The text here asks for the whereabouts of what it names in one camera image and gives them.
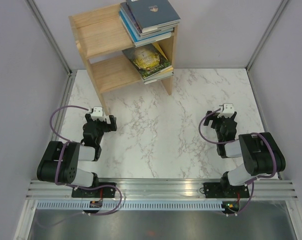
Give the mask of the black book white lettering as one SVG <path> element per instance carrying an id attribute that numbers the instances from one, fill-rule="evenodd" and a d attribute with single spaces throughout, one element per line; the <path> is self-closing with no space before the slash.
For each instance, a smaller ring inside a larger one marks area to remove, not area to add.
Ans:
<path id="1" fill-rule="evenodd" d="M 164 77 L 159 77 L 159 78 L 154 78 L 154 79 L 149 79 L 149 80 L 144 81 L 143 83 L 144 83 L 145 85 L 147 85 L 147 84 L 155 83 L 155 82 L 158 82 L 158 81 L 166 80 L 166 79 L 168 79 L 168 78 L 171 78 L 172 76 L 173 76 L 173 75 L 164 76 Z"/>

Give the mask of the pale green thin file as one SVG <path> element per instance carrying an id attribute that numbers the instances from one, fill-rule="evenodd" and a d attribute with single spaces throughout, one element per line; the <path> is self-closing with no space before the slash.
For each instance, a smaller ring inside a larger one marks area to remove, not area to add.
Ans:
<path id="1" fill-rule="evenodd" d="M 174 75 L 173 71 L 169 71 L 169 72 L 163 72 L 163 73 L 158 73 L 154 76 L 150 76 L 146 79 L 143 80 L 143 82 L 145 84 L 147 84 L 148 82 L 156 82 L 165 78 L 169 78 L 172 77 Z"/>

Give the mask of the green Alice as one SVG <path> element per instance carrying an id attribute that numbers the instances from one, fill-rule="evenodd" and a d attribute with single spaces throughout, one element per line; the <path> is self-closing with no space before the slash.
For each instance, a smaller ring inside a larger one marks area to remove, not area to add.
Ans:
<path id="1" fill-rule="evenodd" d="M 125 49 L 122 53 L 131 62 L 143 80 L 156 74 L 173 71 L 171 63 L 160 62 L 160 58 L 155 55 L 154 47 L 151 43 Z"/>

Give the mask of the bright blue book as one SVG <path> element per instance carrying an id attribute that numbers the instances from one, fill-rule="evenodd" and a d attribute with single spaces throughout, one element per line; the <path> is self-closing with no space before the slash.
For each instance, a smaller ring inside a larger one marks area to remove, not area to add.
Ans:
<path id="1" fill-rule="evenodd" d="M 126 32 L 128 33 L 129 38 L 131 39 L 131 41 L 132 41 L 132 43 L 135 47 L 141 47 L 141 46 L 144 46 L 144 45 L 147 45 L 147 44 L 152 44 L 152 43 L 164 40 L 164 39 L 168 39 L 173 35 L 173 32 L 169 31 L 169 32 L 158 34 L 156 36 L 147 37 L 146 39 L 138 40 L 134 36 L 134 33 L 130 29 L 129 25 L 125 21 L 123 21 L 121 17 L 119 17 L 119 19 L 120 19 L 120 21 L 122 23 L 122 26 L 125 28 Z"/>

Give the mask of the yellow book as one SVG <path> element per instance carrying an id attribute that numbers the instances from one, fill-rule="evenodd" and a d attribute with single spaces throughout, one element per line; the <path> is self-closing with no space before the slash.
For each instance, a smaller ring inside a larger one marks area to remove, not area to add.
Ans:
<path id="1" fill-rule="evenodd" d="M 155 55 L 159 57 L 161 63 L 171 63 L 167 55 L 165 54 L 163 48 L 159 45 L 158 42 L 153 42 L 152 46 L 154 48 Z"/>

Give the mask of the light blue book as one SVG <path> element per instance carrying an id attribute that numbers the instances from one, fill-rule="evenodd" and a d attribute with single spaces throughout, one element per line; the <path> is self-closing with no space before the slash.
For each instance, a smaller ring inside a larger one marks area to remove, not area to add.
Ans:
<path id="1" fill-rule="evenodd" d="M 161 41 L 172 36 L 174 27 L 152 31 L 147 35 L 140 36 L 136 26 L 130 21 L 129 17 L 122 10 L 119 11 L 119 19 L 121 19 L 123 27 L 126 29 L 131 41 L 135 47 L 140 47 L 153 42 Z"/>

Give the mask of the navy blue crest book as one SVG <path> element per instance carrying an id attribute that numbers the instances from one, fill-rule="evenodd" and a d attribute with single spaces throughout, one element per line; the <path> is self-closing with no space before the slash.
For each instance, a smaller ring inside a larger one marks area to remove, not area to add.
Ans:
<path id="1" fill-rule="evenodd" d="M 126 4 L 142 33 L 173 26 L 181 20 L 168 0 L 127 0 Z"/>

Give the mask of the dark purple galaxy book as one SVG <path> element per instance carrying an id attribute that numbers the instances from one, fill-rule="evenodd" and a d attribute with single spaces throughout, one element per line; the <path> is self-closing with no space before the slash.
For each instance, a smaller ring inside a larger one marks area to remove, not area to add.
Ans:
<path id="1" fill-rule="evenodd" d="M 152 30 L 150 32 L 142 33 L 141 28 L 139 27 L 138 23 L 136 22 L 133 14 L 131 13 L 126 2 L 120 3 L 120 12 L 122 13 L 122 16 L 123 16 L 125 22 L 128 24 L 129 28 L 133 31 L 134 36 L 138 40 L 146 39 L 149 37 L 154 37 L 159 34 L 163 34 L 163 33 L 167 33 L 167 32 L 172 32 L 174 29 L 173 27 L 171 27 L 171 28 L 165 27 L 162 29 L 156 29 L 156 30 Z"/>

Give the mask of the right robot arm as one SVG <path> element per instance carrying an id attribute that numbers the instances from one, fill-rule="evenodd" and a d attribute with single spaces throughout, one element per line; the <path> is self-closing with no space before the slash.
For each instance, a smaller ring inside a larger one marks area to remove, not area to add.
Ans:
<path id="1" fill-rule="evenodd" d="M 270 132 L 237 134 L 237 113 L 225 116 L 220 110 L 208 111 L 198 128 L 215 130 L 217 154 L 223 158 L 242 158 L 243 163 L 223 173 L 218 182 L 204 183 L 206 198 L 247 198 L 248 185 L 269 179 L 286 168 L 285 157 Z"/>

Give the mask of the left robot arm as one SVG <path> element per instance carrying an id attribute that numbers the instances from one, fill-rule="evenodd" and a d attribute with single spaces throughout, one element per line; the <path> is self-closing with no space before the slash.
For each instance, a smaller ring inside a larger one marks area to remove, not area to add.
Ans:
<path id="1" fill-rule="evenodd" d="M 71 186 L 73 198 L 100 198 L 114 196 L 111 187 L 101 187 L 98 175 L 93 171 L 79 168 L 80 162 L 96 162 L 100 158 L 101 141 L 105 133 L 117 130 L 114 115 L 87 113 L 80 142 L 50 141 L 37 167 L 39 181 L 56 185 Z"/>

